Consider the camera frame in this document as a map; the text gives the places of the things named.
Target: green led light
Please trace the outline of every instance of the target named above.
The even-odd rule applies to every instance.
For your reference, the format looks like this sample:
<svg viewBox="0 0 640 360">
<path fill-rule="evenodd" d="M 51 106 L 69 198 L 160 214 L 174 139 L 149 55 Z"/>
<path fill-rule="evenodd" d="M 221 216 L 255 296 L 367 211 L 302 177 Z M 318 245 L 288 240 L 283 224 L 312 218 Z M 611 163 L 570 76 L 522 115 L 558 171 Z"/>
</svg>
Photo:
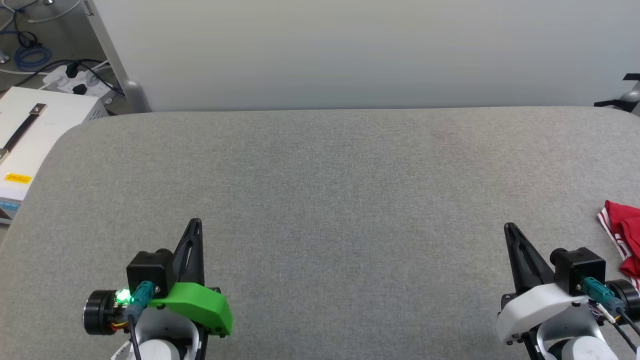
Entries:
<svg viewBox="0 0 640 360">
<path fill-rule="evenodd" d="M 125 288 L 122 290 L 116 291 L 116 302 L 118 304 L 128 304 L 131 302 L 131 292 L 129 289 Z"/>
</svg>

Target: yellow label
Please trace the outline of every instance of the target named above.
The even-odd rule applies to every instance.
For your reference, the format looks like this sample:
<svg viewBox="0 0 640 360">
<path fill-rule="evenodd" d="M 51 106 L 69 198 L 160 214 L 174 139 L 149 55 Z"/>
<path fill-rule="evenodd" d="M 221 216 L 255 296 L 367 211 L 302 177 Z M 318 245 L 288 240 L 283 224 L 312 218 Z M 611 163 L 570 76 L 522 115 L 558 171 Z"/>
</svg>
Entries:
<svg viewBox="0 0 640 360">
<path fill-rule="evenodd" d="M 14 183 L 20 183 L 20 184 L 28 184 L 31 181 L 31 176 L 27 176 L 27 175 L 18 175 L 18 174 L 12 174 L 9 173 L 4 177 L 5 181 L 13 181 Z"/>
</svg>

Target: white electrical box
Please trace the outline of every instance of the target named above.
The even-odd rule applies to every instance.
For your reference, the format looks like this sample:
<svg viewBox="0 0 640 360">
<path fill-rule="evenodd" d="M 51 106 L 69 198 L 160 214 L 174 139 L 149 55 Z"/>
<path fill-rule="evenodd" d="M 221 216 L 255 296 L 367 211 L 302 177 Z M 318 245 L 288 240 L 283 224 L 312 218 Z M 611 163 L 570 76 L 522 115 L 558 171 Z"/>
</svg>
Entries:
<svg viewBox="0 0 640 360">
<path fill-rule="evenodd" d="M 98 97 L 13 87 L 0 99 L 0 148 L 38 103 L 46 104 L 45 109 L 0 163 L 0 224 L 15 218 L 58 138 L 82 122 L 108 116 Z"/>
</svg>

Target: wire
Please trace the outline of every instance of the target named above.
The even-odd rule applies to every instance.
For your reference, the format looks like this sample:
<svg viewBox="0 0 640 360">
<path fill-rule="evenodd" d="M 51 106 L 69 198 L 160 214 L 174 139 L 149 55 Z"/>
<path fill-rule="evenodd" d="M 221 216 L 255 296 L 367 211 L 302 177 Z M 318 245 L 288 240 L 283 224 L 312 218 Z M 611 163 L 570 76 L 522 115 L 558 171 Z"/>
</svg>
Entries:
<svg viewBox="0 0 640 360">
<path fill-rule="evenodd" d="M 11 70 L 4 70 L 4 69 L 0 69 L 0 72 L 5 72 L 7 74 L 14 74 L 14 75 L 33 75 L 35 74 L 33 71 L 11 71 Z M 36 75 L 49 75 L 50 72 L 39 72 Z"/>
<path fill-rule="evenodd" d="M 125 96 L 121 89 L 115 88 L 115 87 L 113 87 L 112 85 L 110 85 L 109 83 L 107 83 L 106 81 L 104 81 L 104 80 L 103 80 L 103 79 L 98 75 L 98 73 L 97 73 L 97 72 L 95 72 L 95 71 L 94 71 L 92 68 L 90 68 L 89 66 L 87 66 L 87 65 L 85 65 L 85 64 L 83 64 L 83 63 L 81 63 L 81 62 L 79 62 L 79 61 L 73 61 L 73 62 L 74 62 L 74 63 L 76 63 L 76 64 L 78 64 L 78 65 L 81 65 L 81 66 L 85 67 L 87 70 L 89 70 L 89 72 L 91 72 L 91 73 L 93 74 L 93 76 L 95 76 L 95 78 L 96 78 L 96 79 L 98 79 L 99 81 L 101 81 L 102 83 L 104 83 L 104 86 L 106 86 L 106 87 L 108 87 L 108 88 L 112 89 L 113 91 L 115 91 L 115 92 L 116 92 L 116 94 L 119 94 L 119 95 Z"/>
<path fill-rule="evenodd" d="M 624 310 L 622 310 L 621 307 L 617 308 L 616 311 L 618 312 L 618 314 L 620 314 L 620 316 L 622 316 L 622 319 L 624 319 L 625 322 L 629 324 L 629 326 L 631 326 L 631 329 L 633 329 L 636 332 L 636 334 L 640 335 L 640 328 L 638 327 L 638 325 L 636 325 L 636 323 L 633 320 L 631 320 L 629 315 L 627 315 L 627 313 Z"/>
<path fill-rule="evenodd" d="M 595 305 L 592 305 L 592 304 L 587 304 L 587 305 L 589 306 L 589 309 L 591 310 L 591 314 L 593 315 L 594 318 L 598 319 L 604 316 L 602 312 L 598 310 L 598 308 Z"/>
<path fill-rule="evenodd" d="M 7 26 L 9 26 L 9 24 L 11 24 L 13 22 L 13 20 L 15 20 L 15 17 L 13 17 L 13 15 L 15 15 L 15 10 L 10 8 L 9 6 L 7 6 L 4 3 L 5 0 L 2 0 L 2 5 L 4 6 L 5 9 L 9 10 L 10 12 L 12 12 L 11 15 L 11 19 L 9 19 L 9 21 L 5 22 L 4 25 L 0 26 L 0 31 L 4 30 L 4 28 L 6 28 Z"/>
<path fill-rule="evenodd" d="M 18 31 L 2 31 L 0 35 L 7 34 L 16 34 L 18 36 L 21 35 Z M 46 64 L 49 60 L 51 60 L 51 51 L 46 47 L 42 46 L 42 44 L 36 44 L 34 46 L 24 47 L 20 46 L 15 51 L 13 55 L 13 60 L 15 61 L 16 67 L 21 70 L 32 70 L 37 67 L 41 67 Z"/>
<path fill-rule="evenodd" d="M 55 19 L 57 19 L 58 17 L 61 17 L 61 16 L 64 16 L 64 15 L 68 14 L 71 10 L 75 9 L 75 8 L 76 8 L 76 6 L 78 6 L 78 4 L 80 4 L 80 1 L 78 1 L 74 6 L 71 6 L 71 8 L 70 8 L 69 10 L 67 10 L 67 11 L 65 11 L 65 12 L 63 12 L 63 13 L 61 13 L 60 15 L 57 15 L 57 16 L 54 16 L 54 17 L 51 17 L 51 18 L 49 18 L 49 19 L 42 19 L 42 20 L 31 20 L 31 19 L 29 19 L 29 20 L 28 20 L 28 22 L 29 22 L 29 23 L 31 23 L 31 24 L 33 24 L 34 22 L 45 22 L 45 21 L 55 20 Z"/>
<path fill-rule="evenodd" d="M 39 73 L 51 68 L 54 65 L 62 65 L 62 64 L 67 64 L 67 63 L 72 63 L 72 62 L 94 62 L 94 63 L 100 63 L 100 60 L 94 60 L 94 59 L 80 59 L 80 60 L 57 60 L 54 62 L 50 62 L 47 65 L 39 68 L 38 70 L 34 71 L 32 75 L 27 76 L 26 78 L 24 78 L 23 80 L 17 82 L 16 84 L 14 84 L 13 86 L 20 86 L 24 83 L 26 83 L 27 81 L 33 79 L 35 76 L 37 76 Z M 9 91 L 9 89 L 11 88 L 6 88 L 4 90 L 0 90 L 0 94 L 3 94 L 7 91 Z"/>
<path fill-rule="evenodd" d="M 34 33 L 30 31 L 20 31 L 20 29 L 18 29 L 17 15 L 18 15 L 17 12 L 13 13 L 13 27 L 17 32 L 18 43 L 20 44 L 20 46 L 22 47 L 34 47 L 38 45 L 42 46 L 42 44 L 38 42 L 38 37 Z"/>
<path fill-rule="evenodd" d="M 14 11 L 15 11 L 15 12 L 19 12 L 19 13 L 24 13 L 24 9 L 25 9 L 25 8 L 27 8 L 27 7 L 29 7 L 29 6 L 31 6 L 31 5 L 33 5 L 33 4 L 35 4 L 35 3 L 37 3 L 37 2 L 38 2 L 38 0 L 35 0 L 35 1 L 33 1 L 32 3 L 29 3 L 29 4 L 27 4 L 27 5 L 23 6 L 22 8 L 19 8 L 19 9 L 11 9 L 11 8 L 7 8 L 7 7 L 5 7 L 5 6 L 0 6 L 0 10 L 8 10 L 8 11 L 10 11 L 10 12 L 14 12 Z"/>
<path fill-rule="evenodd" d="M 99 67 L 101 67 L 101 66 L 103 66 L 103 65 L 106 65 L 106 64 L 108 64 L 108 63 L 109 63 L 109 60 L 104 60 L 103 62 L 99 63 L 98 65 L 96 65 L 96 66 L 92 67 L 92 69 L 93 69 L 93 70 L 98 70 L 98 69 L 99 69 Z"/>
<path fill-rule="evenodd" d="M 113 331 L 118 331 L 120 329 L 124 329 L 125 327 L 127 327 L 127 324 L 128 323 L 126 323 L 126 322 L 123 322 L 123 323 L 110 323 L 109 327 Z"/>
<path fill-rule="evenodd" d="M 616 328 L 616 330 L 618 331 L 620 336 L 622 336 L 622 338 L 631 347 L 631 350 L 633 350 L 634 352 L 637 352 L 636 344 L 634 344 L 634 342 L 631 341 L 631 339 L 629 338 L 629 335 L 627 335 L 627 333 L 620 327 L 620 325 L 618 325 L 618 323 L 616 323 L 616 319 L 613 316 L 611 316 L 611 314 L 604 308 L 604 306 L 602 304 L 598 304 L 596 307 L 598 308 L 598 310 L 600 310 L 602 315 L 604 315 L 604 317 L 607 319 L 607 321 L 609 323 L 611 323 L 611 325 L 613 325 L 614 328 Z"/>
<path fill-rule="evenodd" d="M 140 347 L 138 346 L 138 337 L 136 336 L 136 324 L 133 322 L 133 315 L 127 317 L 129 323 L 129 331 L 131 331 L 131 344 L 133 345 L 133 354 L 136 356 L 136 360 L 142 360 L 140 356 Z"/>
<path fill-rule="evenodd" d="M 629 338 L 629 335 L 627 335 L 627 333 L 620 327 L 620 325 L 616 323 L 612 323 L 611 325 L 613 325 L 613 327 L 616 328 L 616 330 L 620 333 L 620 336 L 622 336 L 622 338 L 627 342 L 629 347 L 631 347 L 631 350 L 637 353 L 638 347 L 636 346 L 636 344 L 634 344 L 633 341 L 631 341 L 631 339 Z"/>
<path fill-rule="evenodd" d="M 118 349 L 118 351 L 116 351 L 113 356 L 111 356 L 111 360 L 116 360 L 116 358 L 118 356 L 120 356 L 120 354 L 122 354 L 124 352 L 124 350 L 127 349 L 127 347 L 129 346 L 129 344 L 131 343 L 131 340 L 127 340 L 127 342 L 125 342 L 124 344 L 122 344 L 122 346 Z"/>
</svg>

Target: power strip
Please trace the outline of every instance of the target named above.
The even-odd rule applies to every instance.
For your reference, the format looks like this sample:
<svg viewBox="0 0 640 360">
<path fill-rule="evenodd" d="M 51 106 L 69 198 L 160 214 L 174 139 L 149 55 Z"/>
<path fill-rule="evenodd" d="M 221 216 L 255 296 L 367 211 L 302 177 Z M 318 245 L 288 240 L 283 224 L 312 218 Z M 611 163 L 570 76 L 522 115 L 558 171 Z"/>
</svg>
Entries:
<svg viewBox="0 0 640 360">
<path fill-rule="evenodd" d="M 67 66 L 62 65 L 42 80 L 49 91 L 66 92 L 68 94 L 99 97 L 103 104 L 109 105 L 116 92 L 108 88 L 95 75 L 88 71 L 79 71 L 77 76 L 70 79 L 67 76 Z"/>
</svg>

